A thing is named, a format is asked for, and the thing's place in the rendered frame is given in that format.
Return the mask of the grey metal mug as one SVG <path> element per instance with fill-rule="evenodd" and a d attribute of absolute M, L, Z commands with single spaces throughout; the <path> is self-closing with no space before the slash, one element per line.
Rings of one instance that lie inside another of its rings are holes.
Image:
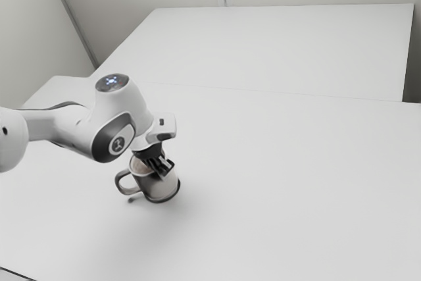
<path fill-rule="evenodd" d="M 131 176 L 136 185 L 124 187 L 120 181 L 125 176 Z M 180 189 L 180 180 L 174 168 L 165 180 L 161 180 L 157 173 L 134 155 L 130 159 L 128 168 L 118 172 L 114 178 L 118 191 L 123 195 L 142 193 L 152 203 L 163 203 L 172 199 Z"/>

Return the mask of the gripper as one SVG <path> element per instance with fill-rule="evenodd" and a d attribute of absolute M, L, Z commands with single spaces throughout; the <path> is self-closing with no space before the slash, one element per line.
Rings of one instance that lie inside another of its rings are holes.
<path fill-rule="evenodd" d="M 133 155 L 141 161 L 148 161 L 149 167 L 154 170 L 161 180 L 165 180 L 175 164 L 165 158 L 162 143 L 158 142 L 145 149 L 133 149 Z"/>

